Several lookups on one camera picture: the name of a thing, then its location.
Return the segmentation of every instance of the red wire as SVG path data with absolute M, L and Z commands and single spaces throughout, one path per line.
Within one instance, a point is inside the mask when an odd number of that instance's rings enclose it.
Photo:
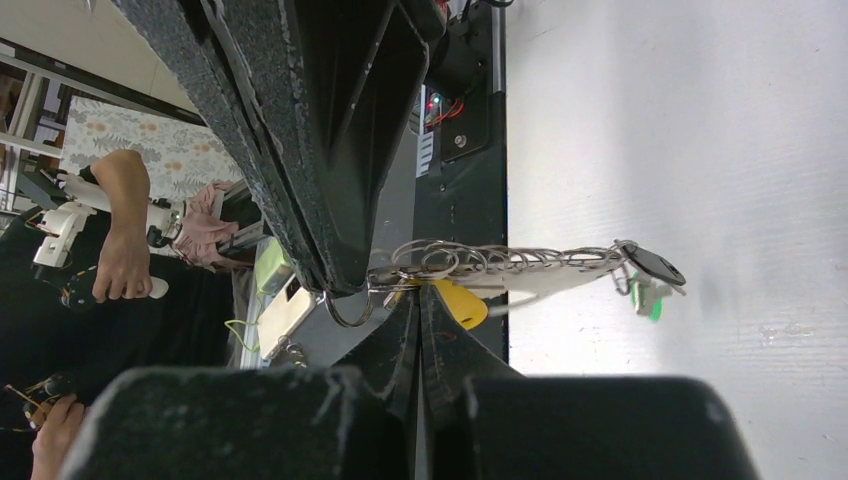
M 443 113 L 442 115 L 439 115 L 432 122 L 425 123 L 424 126 L 425 127 L 434 127 L 434 126 L 442 123 L 443 121 L 447 120 L 448 118 L 456 117 L 457 115 L 462 113 L 462 110 L 464 110 L 464 109 L 465 109 L 465 102 L 464 101 L 461 101 L 459 99 L 454 100 L 453 105 L 451 105 L 450 110 L 448 110 L 446 113 Z

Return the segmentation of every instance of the wrist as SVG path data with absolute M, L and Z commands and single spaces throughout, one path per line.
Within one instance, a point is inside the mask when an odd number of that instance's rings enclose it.
M 32 475 L 29 477 L 30 480 L 55 480 L 58 472 L 49 472 L 47 469 L 39 464 L 34 464 L 32 466 Z
M 139 218 L 136 215 L 115 215 L 113 213 L 110 229 L 113 232 L 146 237 L 147 231 L 144 228 L 146 225 L 147 221 L 145 218 Z

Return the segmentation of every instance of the human hand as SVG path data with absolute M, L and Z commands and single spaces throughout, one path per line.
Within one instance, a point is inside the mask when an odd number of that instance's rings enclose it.
M 117 300 L 145 298 L 153 289 L 150 279 L 150 249 L 144 230 L 112 225 L 97 265 L 97 278 L 91 293 L 97 303 L 108 296 Z
M 32 480 L 53 480 L 79 432 L 85 407 L 76 395 L 62 397 L 47 414 L 47 420 L 32 442 Z

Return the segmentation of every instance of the white table surface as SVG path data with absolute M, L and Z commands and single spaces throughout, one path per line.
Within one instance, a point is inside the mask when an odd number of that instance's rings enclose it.
M 848 8 L 516 0 L 509 242 L 629 238 L 687 276 L 658 324 L 595 282 L 510 314 L 526 374 L 687 375 L 763 478 L 848 471 Z

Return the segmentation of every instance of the black key fob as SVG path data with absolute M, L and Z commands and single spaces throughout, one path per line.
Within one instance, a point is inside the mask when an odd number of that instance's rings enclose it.
M 680 270 L 656 253 L 638 245 L 625 245 L 621 247 L 621 252 L 642 273 L 676 287 L 686 285 L 686 277 Z

